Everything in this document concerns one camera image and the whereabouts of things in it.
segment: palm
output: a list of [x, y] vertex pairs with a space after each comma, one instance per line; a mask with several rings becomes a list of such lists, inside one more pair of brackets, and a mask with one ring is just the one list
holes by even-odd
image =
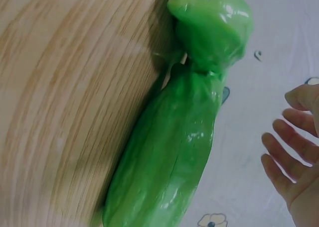
[[[283, 112], [284, 118], [294, 126], [318, 137], [311, 114], [295, 109]], [[298, 227], [314, 227], [319, 223], [319, 148], [299, 135], [283, 120], [276, 120], [273, 128], [279, 137], [311, 167], [294, 159], [270, 133], [265, 133], [262, 142], [270, 155], [262, 156], [266, 174], [287, 202], [288, 209]], [[276, 161], [295, 181], [285, 176]]]

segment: finger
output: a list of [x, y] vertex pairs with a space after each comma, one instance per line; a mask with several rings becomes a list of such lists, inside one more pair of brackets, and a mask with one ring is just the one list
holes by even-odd
[[281, 169], [276, 165], [271, 156], [267, 154], [262, 155], [261, 162], [264, 166], [266, 175], [273, 183], [277, 192], [285, 199], [285, 201], [287, 201], [289, 198], [289, 190], [293, 183], [282, 173]]
[[304, 161], [315, 164], [319, 160], [319, 148], [298, 134], [283, 120], [275, 120], [273, 128], [279, 137], [290, 146]]
[[301, 111], [319, 112], [319, 85], [303, 84], [285, 94], [289, 105]]
[[286, 109], [283, 111], [283, 116], [294, 126], [310, 133], [315, 137], [318, 137], [313, 115], [296, 109]]
[[302, 174], [307, 170], [305, 165], [289, 155], [270, 133], [265, 133], [262, 136], [262, 142], [269, 154], [282, 166], [288, 176], [293, 180], [300, 179]]

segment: wooden table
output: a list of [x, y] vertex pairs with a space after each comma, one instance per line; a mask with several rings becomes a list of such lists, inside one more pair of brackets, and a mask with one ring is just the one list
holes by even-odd
[[0, 0], [0, 227], [92, 225], [175, 50], [166, 1]]

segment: printed flower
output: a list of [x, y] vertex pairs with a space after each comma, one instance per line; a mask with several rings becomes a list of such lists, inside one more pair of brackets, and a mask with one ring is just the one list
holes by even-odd
[[198, 227], [227, 227], [226, 216], [223, 214], [204, 215]]
[[224, 102], [228, 99], [229, 94], [230, 94], [229, 87], [225, 87], [224, 90], [223, 90], [223, 101], [222, 101], [222, 104], [224, 104]]
[[310, 84], [310, 85], [319, 84], [319, 77], [309, 78], [305, 83], [306, 83], [306, 84]]

